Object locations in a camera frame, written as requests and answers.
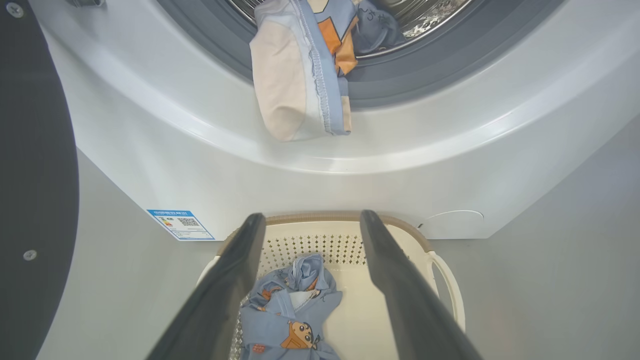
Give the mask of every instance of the front-loading washing machine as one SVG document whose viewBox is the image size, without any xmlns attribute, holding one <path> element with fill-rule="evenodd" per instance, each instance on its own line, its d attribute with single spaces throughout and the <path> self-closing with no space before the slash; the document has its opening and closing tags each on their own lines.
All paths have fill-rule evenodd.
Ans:
<svg viewBox="0 0 640 360">
<path fill-rule="evenodd" d="M 77 146 L 208 240 L 253 212 L 364 208 L 486 238 L 640 113 L 636 1 L 406 0 L 388 6 L 409 41 L 349 74 L 352 134 L 279 143 L 251 82 L 255 4 L 32 1 Z"/>
</svg>

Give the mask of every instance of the cartoon character print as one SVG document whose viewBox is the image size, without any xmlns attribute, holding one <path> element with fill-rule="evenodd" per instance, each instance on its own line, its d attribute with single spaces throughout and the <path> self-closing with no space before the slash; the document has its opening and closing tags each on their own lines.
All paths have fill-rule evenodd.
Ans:
<svg viewBox="0 0 640 360">
<path fill-rule="evenodd" d="M 310 290 L 314 290 L 316 288 L 316 284 L 318 283 L 318 278 L 316 277 L 316 279 L 314 280 L 314 282 L 311 283 L 311 285 L 309 285 L 309 287 L 305 290 L 305 291 L 310 291 Z"/>
<path fill-rule="evenodd" d="M 279 286 L 275 286 L 275 287 L 274 287 L 274 288 L 272 288 L 271 290 L 262 289 L 262 293 L 261 293 L 261 294 L 259 294 L 259 295 L 260 295 L 260 296 L 262 296 L 262 297 L 264 297 L 267 301 L 270 301 L 270 300 L 271 300 L 271 294 L 272 294 L 274 291 L 280 291 L 280 290 L 282 290 L 282 288 L 281 288 L 281 287 L 279 287 Z"/>
<path fill-rule="evenodd" d="M 306 322 L 289 321 L 289 336 L 280 344 L 284 348 L 312 348 L 317 350 L 320 335 L 314 339 L 311 325 Z"/>
<path fill-rule="evenodd" d="M 351 38 L 351 30 L 358 23 L 356 11 L 351 8 L 353 5 L 343 5 L 344 0 L 307 0 L 307 2 L 316 15 L 324 42 L 333 55 L 336 72 L 339 73 L 341 70 L 343 74 L 347 74 L 358 64 Z M 340 17 L 347 14 L 349 10 L 352 11 L 349 14 L 350 20 L 336 19 L 334 22 L 332 15 Z"/>
</svg>

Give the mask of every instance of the laundry basket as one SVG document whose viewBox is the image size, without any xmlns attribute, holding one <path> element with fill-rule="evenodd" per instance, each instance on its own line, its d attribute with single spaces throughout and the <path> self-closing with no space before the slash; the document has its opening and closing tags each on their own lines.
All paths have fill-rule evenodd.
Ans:
<svg viewBox="0 0 640 360">
<path fill-rule="evenodd" d="M 443 259 L 428 240 L 414 227 L 394 217 L 381 220 L 409 260 L 438 294 L 433 273 L 435 265 L 447 285 L 456 323 L 464 331 L 465 312 L 458 283 Z M 266 233 L 257 276 L 285 266 L 296 257 L 319 253 L 342 291 L 342 302 L 324 324 L 325 339 L 343 360 L 397 359 L 396 344 L 388 316 L 385 298 L 373 285 L 360 233 L 359 213 L 308 213 L 284 215 L 266 219 Z M 218 254 L 222 254 L 231 234 Z M 198 282 L 220 258 L 216 256 L 203 270 Z M 239 359 L 242 328 L 237 321 L 229 359 Z"/>
</svg>

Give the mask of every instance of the laundry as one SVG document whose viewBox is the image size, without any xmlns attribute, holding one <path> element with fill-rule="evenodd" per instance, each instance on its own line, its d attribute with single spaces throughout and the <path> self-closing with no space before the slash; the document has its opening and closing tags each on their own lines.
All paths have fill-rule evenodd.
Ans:
<svg viewBox="0 0 640 360">
<path fill-rule="evenodd" d="M 353 48 L 356 54 L 389 49 L 406 41 L 396 19 L 379 10 L 369 0 L 357 2 L 357 14 L 358 22 L 353 29 Z"/>
<path fill-rule="evenodd" d="M 267 130 L 282 142 L 351 133 L 347 84 L 338 75 L 356 64 L 355 7 L 349 0 L 322 1 L 324 7 L 315 1 L 312 8 L 304 0 L 267 0 L 255 8 L 253 84 Z"/>
<path fill-rule="evenodd" d="M 341 300 L 319 254 L 273 270 L 256 282 L 240 308 L 241 358 L 339 360 L 324 341 L 322 325 Z"/>
</svg>

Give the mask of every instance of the white fabric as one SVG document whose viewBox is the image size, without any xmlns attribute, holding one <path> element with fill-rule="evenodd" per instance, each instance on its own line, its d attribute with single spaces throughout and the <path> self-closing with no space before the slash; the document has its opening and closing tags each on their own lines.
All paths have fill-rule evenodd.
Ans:
<svg viewBox="0 0 640 360">
<path fill-rule="evenodd" d="M 326 136 L 316 93 L 310 43 L 289 0 L 255 9 L 258 32 L 249 43 L 253 83 L 263 121 L 281 142 Z"/>
<path fill-rule="evenodd" d="M 313 290 L 311 290 L 311 291 L 294 291 L 292 293 L 289 293 L 289 296 L 291 297 L 291 304 L 293 305 L 293 308 L 297 309 L 298 306 L 302 305 L 302 303 L 307 301 L 307 299 L 309 299 L 309 296 L 311 296 L 312 292 L 313 292 Z"/>
</svg>

